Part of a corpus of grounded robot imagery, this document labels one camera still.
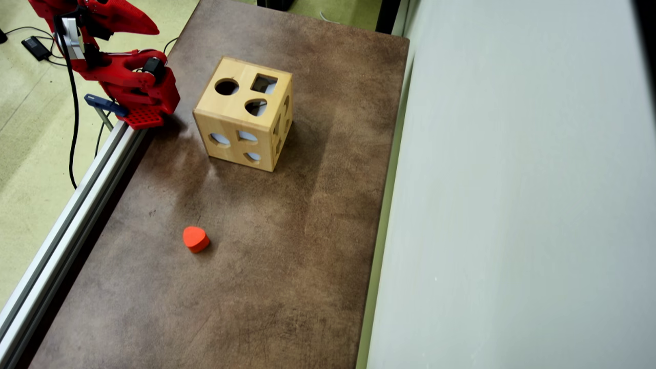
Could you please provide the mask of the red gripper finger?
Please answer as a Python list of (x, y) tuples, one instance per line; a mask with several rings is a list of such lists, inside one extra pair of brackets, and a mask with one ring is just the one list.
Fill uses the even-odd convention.
[(101, 3), (101, 23), (113, 32), (158, 35), (157, 25), (140, 9), (128, 1)]

